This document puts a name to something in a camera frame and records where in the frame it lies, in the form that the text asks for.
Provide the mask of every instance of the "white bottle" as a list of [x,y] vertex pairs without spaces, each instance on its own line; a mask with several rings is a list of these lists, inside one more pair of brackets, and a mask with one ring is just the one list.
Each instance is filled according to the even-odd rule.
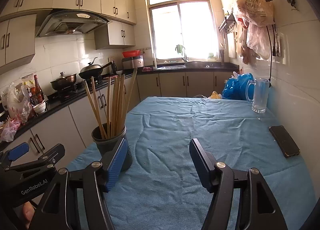
[[153,69],[157,69],[157,59],[154,53],[152,53],[152,62],[153,62]]

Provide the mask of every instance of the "red bowl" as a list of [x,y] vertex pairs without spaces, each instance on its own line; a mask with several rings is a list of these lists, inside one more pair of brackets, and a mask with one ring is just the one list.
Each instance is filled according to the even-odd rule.
[[122,52],[122,55],[124,57],[137,57],[137,56],[140,56],[140,53],[141,53],[140,50],[132,50],[132,51]]

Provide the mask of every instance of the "wall tile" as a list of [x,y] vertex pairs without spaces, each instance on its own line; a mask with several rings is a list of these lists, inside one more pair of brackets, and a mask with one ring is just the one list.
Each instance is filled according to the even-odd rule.
[[45,48],[49,49],[51,67],[79,60],[75,40],[47,44]]

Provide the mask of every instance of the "brown bottle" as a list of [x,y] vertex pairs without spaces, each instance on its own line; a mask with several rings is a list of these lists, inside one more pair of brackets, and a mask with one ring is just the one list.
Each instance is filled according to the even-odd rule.
[[37,101],[38,101],[38,104],[41,104],[42,102],[43,102],[43,100],[44,100],[44,96],[43,96],[43,93],[42,93],[42,89],[41,89],[41,87],[40,87],[40,85],[39,85],[39,82],[38,82],[38,77],[37,77],[37,75],[34,75],[34,77],[35,77],[35,87],[36,87],[36,99],[37,99]]

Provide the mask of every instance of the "glass pitcher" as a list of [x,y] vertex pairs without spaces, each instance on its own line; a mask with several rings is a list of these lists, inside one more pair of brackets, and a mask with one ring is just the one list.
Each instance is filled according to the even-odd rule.
[[[254,85],[253,99],[249,99],[248,89],[250,85]],[[245,88],[245,97],[247,101],[252,102],[252,110],[258,113],[264,113],[267,108],[267,100],[269,93],[269,80],[264,78],[255,78],[249,80]]]

